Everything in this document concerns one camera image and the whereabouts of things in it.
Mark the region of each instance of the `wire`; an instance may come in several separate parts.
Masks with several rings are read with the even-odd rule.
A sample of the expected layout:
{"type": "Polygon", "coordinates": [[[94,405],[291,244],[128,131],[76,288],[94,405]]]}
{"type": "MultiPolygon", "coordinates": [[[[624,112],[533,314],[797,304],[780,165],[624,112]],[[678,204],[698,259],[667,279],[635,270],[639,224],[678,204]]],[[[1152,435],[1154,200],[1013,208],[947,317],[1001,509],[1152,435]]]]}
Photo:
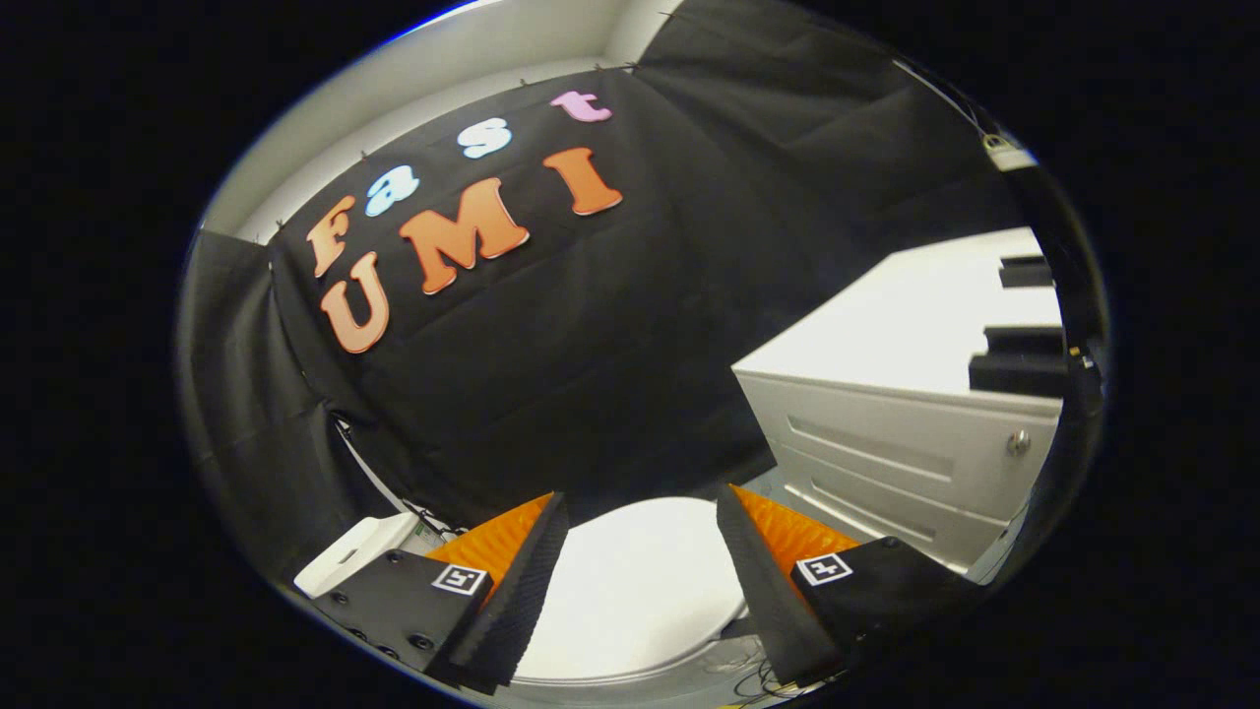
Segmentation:
{"type": "MultiPolygon", "coordinates": [[[[741,696],[743,699],[752,699],[753,701],[760,700],[760,699],[764,698],[765,693],[761,693],[761,694],[743,694],[742,691],[740,691],[740,688],[743,686],[743,683],[751,680],[755,676],[757,676],[757,671],[756,670],[748,672],[747,675],[743,676],[743,679],[741,679],[738,683],[735,684],[735,694],[736,694],[736,696],[741,696]]],[[[747,706],[748,704],[751,704],[751,701],[746,701],[743,705],[747,706]]]]}
{"type": "Polygon", "coordinates": [[[413,505],[411,502],[407,502],[406,500],[403,500],[402,504],[407,508],[407,510],[410,510],[416,516],[418,516],[421,519],[421,521],[425,523],[425,526],[427,526],[428,529],[431,529],[435,533],[437,533],[438,536],[445,535],[445,534],[451,534],[451,535],[455,535],[455,536],[460,536],[461,534],[465,534],[465,533],[469,531],[467,528],[454,528],[452,529],[446,523],[444,523],[444,521],[438,520],[437,518],[435,518],[433,513],[431,510],[428,510],[427,508],[421,508],[418,505],[413,505]]]}
{"type": "Polygon", "coordinates": [[[779,681],[779,678],[774,679],[774,683],[779,685],[776,689],[770,689],[769,686],[766,686],[771,681],[770,680],[771,674],[774,674],[774,669],[766,665],[765,671],[761,672],[761,691],[776,699],[791,699],[793,696],[796,696],[796,694],[800,694],[800,690],[796,689],[796,683],[788,683],[786,685],[784,685],[779,681]],[[779,694],[785,689],[789,691],[794,691],[795,694],[779,694]]]}
{"type": "Polygon", "coordinates": [[[963,107],[959,106],[956,101],[954,101],[953,98],[950,98],[949,96],[946,96],[944,91],[941,91],[941,89],[936,88],[935,86],[932,86],[931,82],[929,82],[924,77],[921,77],[917,73],[915,73],[915,71],[911,69],[908,65],[906,65],[905,62],[902,62],[901,59],[893,59],[892,63],[898,69],[901,69],[901,71],[906,72],[907,74],[910,74],[910,76],[915,77],[916,79],[919,79],[919,83],[926,86],[927,88],[930,88],[932,91],[932,93],[935,93],[936,96],[940,96],[942,101],[945,101],[946,103],[949,103],[950,106],[953,106],[954,110],[958,111],[958,115],[960,115],[964,118],[966,118],[966,122],[971,123],[973,126],[975,126],[975,130],[980,131],[980,135],[985,135],[988,132],[983,127],[980,127],[980,121],[978,121],[975,118],[975,113],[970,112],[970,106],[968,107],[968,111],[970,112],[970,115],[964,113],[963,112],[963,107]]]}

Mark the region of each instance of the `black cloth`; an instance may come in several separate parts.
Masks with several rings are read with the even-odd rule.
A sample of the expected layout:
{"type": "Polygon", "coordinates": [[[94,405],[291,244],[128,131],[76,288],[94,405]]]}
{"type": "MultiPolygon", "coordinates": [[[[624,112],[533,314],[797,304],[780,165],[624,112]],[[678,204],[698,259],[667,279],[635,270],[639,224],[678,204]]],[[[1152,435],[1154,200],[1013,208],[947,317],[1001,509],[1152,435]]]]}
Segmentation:
{"type": "Polygon", "coordinates": [[[184,305],[202,324],[180,331],[197,353],[185,387],[218,388],[185,398],[199,466],[286,579],[379,509],[352,482],[363,476],[331,417],[396,494],[451,524],[552,490],[575,525],[636,500],[712,497],[772,462],[731,365],[895,251],[1022,223],[976,128],[887,50],[788,5],[687,0],[633,72],[549,79],[422,125],[266,248],[202,234],[184,305]],[[612,117],[549,105],[567,91],[612,117]],[[465,157],[456,135],[490,117],[512,142],[465,157]],[[572,212],[542,160],[577,146],[622,203],[572,212]],[[367,217],[367,189],[403,164],[416,193],[367,217]],[[529,241],[423,293],[398,227],[423,209],[454,219],[461,191],[491,176],[529,241]],[[345,194],[345,252],[316,278],[306,234],[345,194]],[[365,321],[348,273],[368,251],[389,324],[350,354],[319,302],[345,280],[365,321]],[[228,267],[237,287],[200,287],[198,272],[228,267]],[[262,364],[266,377],[247,374],[262,364]]]}

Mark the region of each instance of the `white drawer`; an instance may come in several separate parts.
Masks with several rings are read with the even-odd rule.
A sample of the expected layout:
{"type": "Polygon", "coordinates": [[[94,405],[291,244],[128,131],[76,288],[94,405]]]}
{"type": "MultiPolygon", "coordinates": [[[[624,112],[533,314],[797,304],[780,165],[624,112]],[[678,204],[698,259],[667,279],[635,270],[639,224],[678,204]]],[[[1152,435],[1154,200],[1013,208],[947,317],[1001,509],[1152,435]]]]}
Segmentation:
{"type": "Polygon", "coordinates": [[[771,442],[770,450],[794,492],[793,508],[858,542],[897,536],[961,572],[1007,528],[872,484],[781,443],[771,442]]]}
{"type": "Polygon", "coordinates": [[[1021,227],[900,251],[732,365],[736,375],[983,399],[968,365],[992,325],[1058,325],[1050,286],[1003,287],[1002,258],[1040,253],[1021,227]]]}
{"type": "Polygon", "coordinates": [[[994,412],[750,375],[740,384],[769,441],[852,479],[999,520],[1014,518],[1027,499],[1061,408],[1045,400],[1041,414],[994,412]],[[1018,431],[1029,448],[1013,457],[1007,441],[1018,431]]]}

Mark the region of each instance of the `white round object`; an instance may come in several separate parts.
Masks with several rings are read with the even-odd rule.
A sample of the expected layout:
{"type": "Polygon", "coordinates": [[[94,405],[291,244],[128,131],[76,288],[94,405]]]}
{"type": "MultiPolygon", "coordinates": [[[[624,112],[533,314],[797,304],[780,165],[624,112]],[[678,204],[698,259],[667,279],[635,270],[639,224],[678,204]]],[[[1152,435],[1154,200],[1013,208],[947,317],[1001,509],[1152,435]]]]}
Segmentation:
{"type": "Polygon", "coordinates": [[[717,506],[693,497],[635,502],[570,530],[513,681],[668,666],[742,610],[717,506]]]}

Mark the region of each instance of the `drawer handle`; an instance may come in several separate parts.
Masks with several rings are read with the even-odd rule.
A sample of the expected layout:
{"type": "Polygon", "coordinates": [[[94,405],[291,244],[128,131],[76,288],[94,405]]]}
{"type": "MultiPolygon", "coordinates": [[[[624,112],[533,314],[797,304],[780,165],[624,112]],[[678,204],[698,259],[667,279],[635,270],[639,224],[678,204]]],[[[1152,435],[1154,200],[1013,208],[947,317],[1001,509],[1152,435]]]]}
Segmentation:
{"type": "Polygon", "coordinates": [[[1019,429],[1007,440],[1007,456],[1023,456],[1032,446],[1028,432],[1019,429]]]}

